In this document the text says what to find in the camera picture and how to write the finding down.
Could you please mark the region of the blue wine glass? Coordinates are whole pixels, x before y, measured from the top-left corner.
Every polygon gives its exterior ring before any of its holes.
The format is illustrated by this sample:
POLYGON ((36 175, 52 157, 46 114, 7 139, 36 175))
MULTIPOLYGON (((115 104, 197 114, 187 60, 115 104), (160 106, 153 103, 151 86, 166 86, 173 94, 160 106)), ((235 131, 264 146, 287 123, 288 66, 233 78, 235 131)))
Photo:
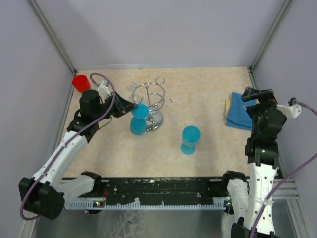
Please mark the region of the blue wine glass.
POLYGON ((201 132, 193 125, 187 126, 182 131, 181 151, 185 155, 191 155, 196 150, 196 145, 200 141, 201 132))
POLYGON ((139 103, 138 107, 131 113, 133 118, 130 121, 130 131, 133 135, 140 136, 146 131, 149 109, 145 104, 139 103))

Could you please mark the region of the red wine glass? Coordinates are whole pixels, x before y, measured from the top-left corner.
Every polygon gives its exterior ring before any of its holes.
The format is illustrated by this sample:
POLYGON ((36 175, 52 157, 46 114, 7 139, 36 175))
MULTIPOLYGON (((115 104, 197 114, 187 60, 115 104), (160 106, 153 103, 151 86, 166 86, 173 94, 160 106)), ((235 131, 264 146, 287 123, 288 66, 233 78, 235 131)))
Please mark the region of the red wine glass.
POLYGON ((72 80, 72 85, 79 93, 84 93, 87 90, 91 89, 91 85, 87 76, 77 75, 72 80))

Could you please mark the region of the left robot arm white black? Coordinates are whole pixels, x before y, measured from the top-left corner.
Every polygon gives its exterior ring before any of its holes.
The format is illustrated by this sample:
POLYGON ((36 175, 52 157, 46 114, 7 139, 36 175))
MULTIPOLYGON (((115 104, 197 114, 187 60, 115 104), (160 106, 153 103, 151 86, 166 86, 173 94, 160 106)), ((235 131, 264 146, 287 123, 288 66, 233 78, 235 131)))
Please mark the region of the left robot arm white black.
POLYGON ((64 138, 47 162, 31 177, 23 178, 18 185, 21 197, 20 217, 30 221, 24 211, 50 220, 56 219, 65 205, 83 194, 100 187, 101 176, 83 172, 77 178, 61 183, 64 174, 100 129, 104 119, 119 118, 138 105, 116 93, 110 80, 104 79, 98 89, 86 90, 79 99, 79 109, 69 124, 64 138))

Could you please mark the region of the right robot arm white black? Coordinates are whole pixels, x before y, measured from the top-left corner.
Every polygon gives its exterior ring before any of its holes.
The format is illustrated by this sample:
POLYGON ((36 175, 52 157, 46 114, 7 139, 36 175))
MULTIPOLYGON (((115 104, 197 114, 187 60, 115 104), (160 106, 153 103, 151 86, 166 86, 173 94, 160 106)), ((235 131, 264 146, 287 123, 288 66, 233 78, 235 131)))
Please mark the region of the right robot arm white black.
POLYGON ((233 238, 274 238, 272 218, 274 178, 278 169, 279 149, 277 136, 288 119, 295 119, 302 111, 296 99, 280 105, 271 89, 256 90, 246 87, 243 102, 257 100, 246 106, 252 120, 251 136, 247 139, 245 155, 248 157, 250 177, 243 173, 227 171, 222 182, 231 198, 234 223, 233 238))

